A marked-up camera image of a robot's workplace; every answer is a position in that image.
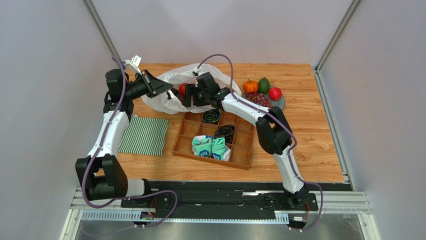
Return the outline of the red apple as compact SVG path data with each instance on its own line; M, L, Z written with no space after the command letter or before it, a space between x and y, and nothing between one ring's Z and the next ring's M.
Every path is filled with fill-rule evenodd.
M186 96L186 85L186 83L182 83L178 88L179 94L183 97Z

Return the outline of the dark purple plum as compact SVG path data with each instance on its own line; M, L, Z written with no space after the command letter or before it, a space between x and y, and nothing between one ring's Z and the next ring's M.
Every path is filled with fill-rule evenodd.
M183 105L183 104L184 104L185 97L184 97L183 95L181 95L180 93L179 93L179 94L176 94L175 96L177 97L177 99L178 99L178 100L181 102L181 104Z

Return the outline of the white plastic bag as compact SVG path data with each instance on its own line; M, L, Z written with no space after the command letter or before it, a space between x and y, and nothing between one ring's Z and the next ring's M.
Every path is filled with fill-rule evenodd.
M184 83L194 84L196 82L196 76L193 75L193 71L196 69L197 66L198 66L197 63L184 65L178 68L174 68L172 70L168 70L158 75L156 78L164 82L172 84L174 88L178 88L181 84L184 84ZM214 77L214 80L216 81L216 83L218 83L220 88L228 87L231 83L230 76L224 74L217 67L211 64L204 63L199 68L199 70L202 73L209 72ZM170 93L171 91L169 90L153 98L149 98L144 95L141 97L141 99L150 108L158 112L164 112L171 115L179 113L179 112L202 113L202 112L211 110L213 108L211 105L206 105L206 106L192 105L191 107L186 107L181 103L181 101L176 96L172 96L170 99L168 99Z

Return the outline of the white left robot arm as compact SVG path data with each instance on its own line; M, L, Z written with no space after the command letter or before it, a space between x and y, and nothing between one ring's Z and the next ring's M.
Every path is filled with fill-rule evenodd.
M121 69L105 74L108 91L104 98L103 122L97 140L84 158L75 163L75 170L84 198L88 201L142 196L149 190L145 179L131 179L117 157L120 144L129 126L139 97L156 97L174 86L154 77L146 69L136 73L134 81Z

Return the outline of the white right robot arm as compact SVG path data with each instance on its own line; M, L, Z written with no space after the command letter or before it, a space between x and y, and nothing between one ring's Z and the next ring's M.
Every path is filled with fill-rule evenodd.
M209 72L192 73L195 84L188 84L184 105L211 106L232 113L256 128L262 149L272 155L282 177L283 188L290 199L300 203L308 195L304 180L300 177L293 153L293 132L283 111L274 106L267 108L236 95L228 87L221 88Z

